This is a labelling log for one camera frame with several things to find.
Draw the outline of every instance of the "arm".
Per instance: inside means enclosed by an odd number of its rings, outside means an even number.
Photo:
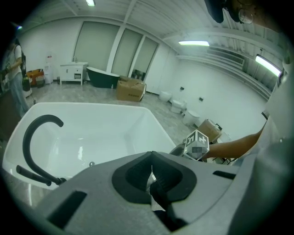
[[[13,65],[10,66],[10,68],[8,69],[8,72],[11,72],[12,69],[17,68],[18,66],[20,66],[23,63],[22,58],[19,57],[17,58],[17,60],[15,61],[15,63]]]
[[[250,148],[252,148],[256,144],[263,128],[258,133],[245,136],[239,140],[210,145],[209,152],[204,156],[204,158],[210,158],[210,157],[239,158],[241,157],[244,153],[246,153]]]
[[[13,69],[17,68],[18,66],[20,66],[23,61],[22,61],[22,48],[17,45],[14,49],[14,55],[15,55],[15,58],[16,58],[16,61],[14,64],[10,65],[9,68],[7,68],[7,73],[11,72]]]

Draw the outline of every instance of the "ceiling light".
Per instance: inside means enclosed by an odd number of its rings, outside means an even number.
[[[179,42],[181,45],[197,45],[197,46],[209,46],[207,41],[182,41]]]
[[[18,25],[18,24],[15,24],[14,22],[10,22],[17,30],[19,29],[22,29],[23,27]]]
[[[256,55],[255,61],[258,62],[259,64],[263,65],[264,67],[266,67],[268,70],[270,70],[276,76],[280,75],[281,70],[276,68],[272,63],[270,63],[268,60],[266,60],[261,55]]]
[[[94,0],[86,0],[88,6],[95,6],[95,1]]]

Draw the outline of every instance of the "white wall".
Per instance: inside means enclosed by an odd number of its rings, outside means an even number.
[[[146,90],[155,94],[159,94],[161,90],[166,91],[177,70],[178,63],[176,52],[169,46],[160,44],[147,72]]]
[[[218,123],[232,140],[258,132],[266,122],[261,114],[264,98],[236,79],[195,62],[179,63],[170,90],[174,98],[186,100],[187,108],[202,120]]]
[[[35,27],[19,36],[24,54],[27,57],[27,71],[44,68],[46,55],[52,53],[54,65],[54,79],[59,76],[60,64],[72,61],[74,49],[83,21],[91,21],[90,18],[70,18],[49,22]],[[99,22],[120,25],[121,23],[110,20]],[[143,34],[144,32],[132,26],[128,26]],[[148,69],[145,82],[147,91],[159,94],[170,81],[178,64],[175,52],[166,44],[148,35],[159,43],[159,47]]]
[[[27,71],[44,68],[50,51],[54,65],[54,79],[59,76],[60,64],[72,61],[75,44],[83,21],[65,19],[33,28],[19,36],[27,60]]]

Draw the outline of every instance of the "floor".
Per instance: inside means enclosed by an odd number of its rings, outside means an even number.
[[[95,88],[89,83],[80,86],[76,83],[66,83],[58,85],[52,83],[42,88],[33,88],[33,96],[27,98],[28,104],[33,105],[33,98],[36,102],[87,102],[87,103],[107,103],[129,106],[141,106],[148,108],[163,126],[167,134],[178,145],[183,139],[194,130],[182,123],[180,114],[170,111],[171,104],[161,102],[158,96],[145,94],[141,102],[118,101],[115,96],[115,90]],[[4,154],[5,144],[0,146],[0,160]],[[3,178],[8,185],[11,195],[25,204],[35,208],[38,203],[50,193],[50,190],[27,184],[14,176],[2,171]]]

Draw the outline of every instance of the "freestanding bathtub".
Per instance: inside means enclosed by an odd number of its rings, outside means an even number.
[[[89,103],[38,103],[21,119],[8,141],[2,167],[22,181],[54,189],[16,172],[16,166],[33,172],[23,156],[23,136],[37,117],[52,114],[64,125],[41,125],[31,141],[36,164],[55,177],[70,179],[89,167],[147,151],[169,153],[175,144],[150,110],[143,107]]]
[[[113,86],[113,88],[116,89],[119,75],[108,73],[93,67],[87,67],[87,72],[93,86],[100,88],[111,88]]]

